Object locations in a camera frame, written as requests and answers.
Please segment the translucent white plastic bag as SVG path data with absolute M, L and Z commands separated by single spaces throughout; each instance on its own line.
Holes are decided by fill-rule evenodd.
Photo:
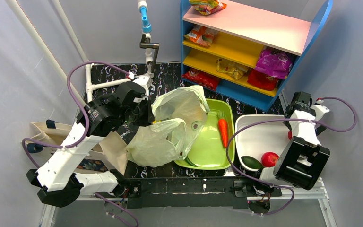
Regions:
M 138 166 L 157 167 L 185 159 L 210 111 L 204 88 L 180 87 L 155 99 L 152 112 L 159 123 L 139 127 L 126 146 L 127 159 Z

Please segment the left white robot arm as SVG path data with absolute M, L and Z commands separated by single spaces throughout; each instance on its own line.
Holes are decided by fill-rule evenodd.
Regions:
M 149 126 L 154 119 L 147 85 L 136 80 L 123 82 L 114 93 L 82 107 L 67 138 L 42 167 L 27 172 L 27 179 L 40 188 L 37 195 L 43 204 L 60 208 L 80 195 L 114 192 L 124 178 L 118 170 L 81 174 L 75 169 L 109 133 L 130 123 Z

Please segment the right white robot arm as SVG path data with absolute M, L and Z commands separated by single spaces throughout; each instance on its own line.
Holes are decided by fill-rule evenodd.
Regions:
M 311 95 L 295 92 L 285 111 L 284 125 L 292 136 L 274 167 L 265 167 L 260 180 L 281 185 L 283 182 L 310 190 L 317 182 L 330 150 L 317 138 L 316 121 L 330 110 L 319 103 L 312 103 Z

